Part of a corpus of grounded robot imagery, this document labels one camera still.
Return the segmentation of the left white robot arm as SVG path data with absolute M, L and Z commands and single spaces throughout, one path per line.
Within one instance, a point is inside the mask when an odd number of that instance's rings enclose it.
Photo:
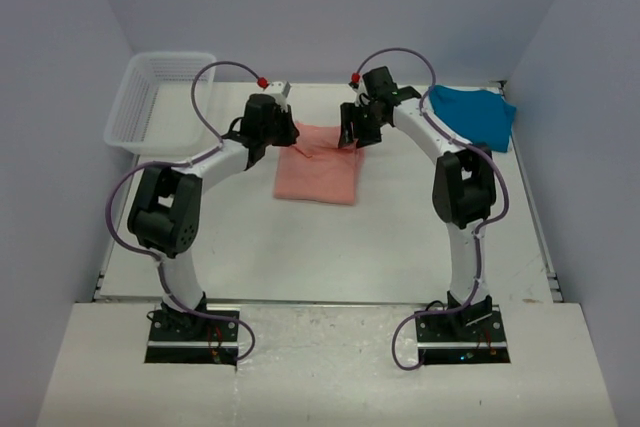
M 220 145 L 202 160 L 143 170 L 127 228 L 157 259 L 164 295 L 155 322 L 187 340 L 201 337 L 208 321 L 221 320 L 206 313 L 206 295 L 192 255 L 203 195 L 252 168 L 268 147 L 296 143 L 299 131 L 288 104 L 289 88 L 287 82 L 275 82 L 250 95 L 243 115 L 232 121 Z

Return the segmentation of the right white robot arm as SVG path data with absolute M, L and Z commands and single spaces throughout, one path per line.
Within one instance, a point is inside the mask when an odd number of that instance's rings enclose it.
M 340 106 L 340 148 L 378 144 L 382 127 L 389 125 L 434 163 L 431 198 L 447 227 L 452 267 L 446 307 L 425 324 L 467 340 L 492 313 L 483 256 L 485 223 L 496 202 L 491 153 L 484 145 L 457 139 L 427 112 L 425 97 L 411 86 L 398 86 L 386 67 L 352 74 L 349 86 L 356 98 Z

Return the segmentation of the pink t shirt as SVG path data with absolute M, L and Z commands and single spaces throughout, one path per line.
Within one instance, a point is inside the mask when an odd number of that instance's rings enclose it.
M 354 205 L 365 152 L 338 147 L 340 128 L 297 123 L 299 137 L 281 148 L 273 196 L 276 199 Z

